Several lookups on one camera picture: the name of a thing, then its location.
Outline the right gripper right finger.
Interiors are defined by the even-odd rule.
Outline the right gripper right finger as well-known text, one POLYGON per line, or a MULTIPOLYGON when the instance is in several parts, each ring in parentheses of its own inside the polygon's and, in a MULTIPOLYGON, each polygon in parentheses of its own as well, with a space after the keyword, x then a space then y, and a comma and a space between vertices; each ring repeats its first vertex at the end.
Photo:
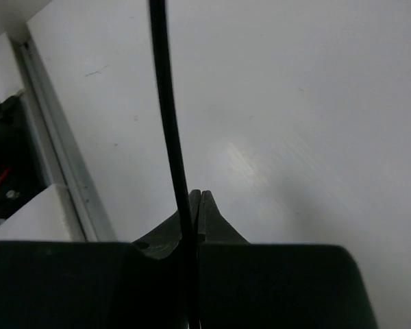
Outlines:
POLYGON ((254 244, 204 191, 197 215, 203 328, 376 328, 356 261, 343 247, 254 244))

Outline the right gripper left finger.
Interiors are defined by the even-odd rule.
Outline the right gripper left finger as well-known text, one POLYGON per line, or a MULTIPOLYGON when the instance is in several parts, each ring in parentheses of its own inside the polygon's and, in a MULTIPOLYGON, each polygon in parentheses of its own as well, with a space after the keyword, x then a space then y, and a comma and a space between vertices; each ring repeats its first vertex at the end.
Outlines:
POLYGON ((131 243, 0 241, 0 328, 198 328, 180 217, 131 243))

